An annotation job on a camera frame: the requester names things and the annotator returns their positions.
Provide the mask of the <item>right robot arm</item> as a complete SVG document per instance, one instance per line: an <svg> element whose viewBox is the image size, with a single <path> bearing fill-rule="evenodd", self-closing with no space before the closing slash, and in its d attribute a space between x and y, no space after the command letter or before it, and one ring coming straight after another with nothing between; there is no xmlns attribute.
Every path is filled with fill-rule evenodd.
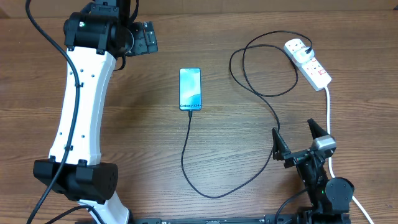
<svg viewBox="0 0 398 224"><path fill-rule="evenodd" d="M274 160L284 161L284 167L295 167L305 188L287 199L266 223L350 223L349 205L354 185L346 178L328 178L324 163L336 150L333 136L313 119L308 125L313 142L308 149L291 152L279 131L272 130ZM302 194L308 194L311 206L300 207L295 214L281 215L283 208Z"/></svg>

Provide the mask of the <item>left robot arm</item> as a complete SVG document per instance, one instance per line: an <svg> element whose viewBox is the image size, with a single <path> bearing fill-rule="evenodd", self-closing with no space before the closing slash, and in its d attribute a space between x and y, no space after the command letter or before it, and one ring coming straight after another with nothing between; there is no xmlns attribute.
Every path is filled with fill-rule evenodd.
<svg viewBox="0 0 398 224"><path fill-rule="evenodd" d="M116 62L158 50L151 22L138 22L138 2L94 0L65 21L67 82L58 132L34 177L87 210L95 223L132 223L116 193L118 167L101 161L100 129Z"/></svg>

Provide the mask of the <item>blue Galaxy smartphone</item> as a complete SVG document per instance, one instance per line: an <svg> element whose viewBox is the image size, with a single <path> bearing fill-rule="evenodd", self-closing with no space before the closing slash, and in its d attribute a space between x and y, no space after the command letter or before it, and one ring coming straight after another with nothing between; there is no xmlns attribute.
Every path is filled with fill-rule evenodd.
<svg viewBox="0 0 398 224"><path fill-rule="evenodd" d="M182 111L201 110L201 69L179 70L179 108Z"/></svg>

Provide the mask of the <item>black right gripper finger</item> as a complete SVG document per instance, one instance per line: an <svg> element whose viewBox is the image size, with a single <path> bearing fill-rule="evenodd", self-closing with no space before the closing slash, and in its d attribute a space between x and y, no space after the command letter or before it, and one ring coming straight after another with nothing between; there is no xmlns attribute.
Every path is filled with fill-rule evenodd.
<svg viewBox="0 0 398 224"><path fill-rule="evenodd" d="M328 135L328 132L325 131L321 126L319 126L314 119L312 119L312 118L308 119L307 123L310 128L310 132L312 134L313 139Z"/></svg>
<svg viewBox="0 0 398 224"><path fill-rule="evenodd" d="M291 151L276 128L272 129L272 138L273 138L273 147L272 147L273 160L278 160L278 161L284 160L284 157L291 154Z"/></svg>

